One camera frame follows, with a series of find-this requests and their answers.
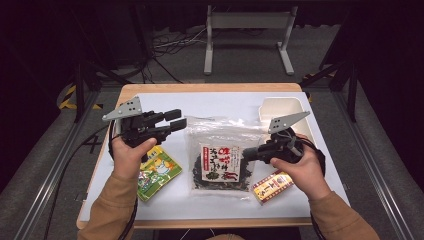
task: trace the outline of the small snack package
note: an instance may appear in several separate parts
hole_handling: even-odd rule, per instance
[[[255,183],[252,186],[252,192],[259,203],[263,205],[293,184],[293,180],[287,173],[277,170],[268,177]]]
[[[148,161],[140,166],[137,189],[137,196],[144,202],[182,171],[161,146],[154,146],[147,156]]]

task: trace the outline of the yellow snack box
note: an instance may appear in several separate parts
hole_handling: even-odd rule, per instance
[[[252,186],[252,192],[259,203],[263,205],[293,184],[293,180],[287,173],[277,170],[255,183]]]

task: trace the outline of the person's right hand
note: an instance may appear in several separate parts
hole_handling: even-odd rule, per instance
[[[271,164],[275,168],[286,172],[309,200],[318,200],[330,194],[331,190],[324,179],[315,151],[305,144],[303,149],[303,157],[296,164],[278,158],[272,158]]]

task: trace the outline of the hand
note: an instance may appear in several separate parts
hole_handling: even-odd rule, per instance
[[[141,158],[156,145],[156,142],[155,138],[150,138],[132,148],[125,144],[121,137],[113,139],[115,174],[126,179],[138,178]]]
[[[315,151],[303,145],[304,154],[302,159],[296,164],[272,158],[271,164],[277,169],[286,172],[294,184],[302,190],[309,200],[318,200],[327,196],[331,190],[322,175],[321,167]]]

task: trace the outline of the red label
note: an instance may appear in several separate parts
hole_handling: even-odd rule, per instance
[[[209,148],[203,147],[203,170],[209,171]]]

